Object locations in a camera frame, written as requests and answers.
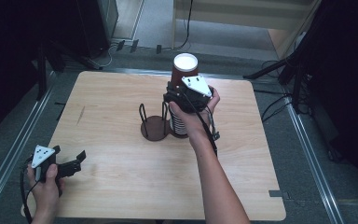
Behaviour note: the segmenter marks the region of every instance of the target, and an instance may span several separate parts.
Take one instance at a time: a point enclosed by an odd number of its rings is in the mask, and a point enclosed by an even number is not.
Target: stack of cups
[[[176,89],[177,86],[183,85],[182,77],[194,77],[199,74],[199,61],[197,58],[189,53],[182,53],[177,55],[173,60],[171,84]],[[171,119],[171,129],[180,135],[187,134],[185,124],[171,111],[169,108]]]

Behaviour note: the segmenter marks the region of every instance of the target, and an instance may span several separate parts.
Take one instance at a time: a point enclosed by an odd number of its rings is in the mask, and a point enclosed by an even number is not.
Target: brown cup
[[[182,77],[194,77],[199,74],[199,61],[196,56],[189,53],[178,54],[173,59],[171,83],[176,89],[182,85]]]

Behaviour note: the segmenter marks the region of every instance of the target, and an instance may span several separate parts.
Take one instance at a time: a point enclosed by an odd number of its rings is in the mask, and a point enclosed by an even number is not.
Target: light wood tabletop
[[[83,72],[49,147],[57,163],[86,150],[82,170],[65,178],[58,217],[204,219],[195,153],[188,139],[152,142],[141,134],[139,105],[161,116],[170,77]],[[283,220],[281,197],[252,84],[207,78],[221,101],[213,118],[218,158],[251,220]],[[28,204],[34,212],[34,199]]]

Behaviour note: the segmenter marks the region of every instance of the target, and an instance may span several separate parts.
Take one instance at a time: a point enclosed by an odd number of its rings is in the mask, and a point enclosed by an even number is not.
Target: table
[[[195,153],[188,139],[141,134],[139,105],[161,115],[170,77],[83,72],[51,138],[57,163],[82,150],[82,171],[66,178],[58,217],[204,219]],[[281,197],[252,84],[207,78],[221,101],[213,118],[219,160],[252,220],[283,220]],[[28,201],[32,213],[34,199]]]
[[[281,59],[296,38],[307,31],[320,3],[321,0],[197,0],[193,2],[191,20],[268,28]],[[173,0],[172,46],[176,20],[187,20],[189,9],[189,0]]]

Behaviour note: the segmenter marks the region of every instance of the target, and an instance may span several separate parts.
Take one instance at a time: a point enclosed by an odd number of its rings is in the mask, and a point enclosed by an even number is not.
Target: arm
[[[214,90],[213,99],[208,103],[211,112],[219,101],[220,96],[217,90]],[[170,102],[170,107],[185,124],[190,144],[196,153],[206,222],[250,223],[240,199],[214,155],[200,119],[194,114],[183,112],[174,102]],[[201,115],[205,122],[208,122],[208,113],[203,111]]]
[[[56,164],[51,164],[46,173],[46,182],[37,183],[33,188],[32,193],[36,201],[36,212],[32,223],[53,223],[57,215],[59,192],[55,183],[58,169]],[[27,170],[28,179],[31,187],[35,184],[34,169],[28,165]],[[60,179],[61,189],[64,188],[63,180]]]

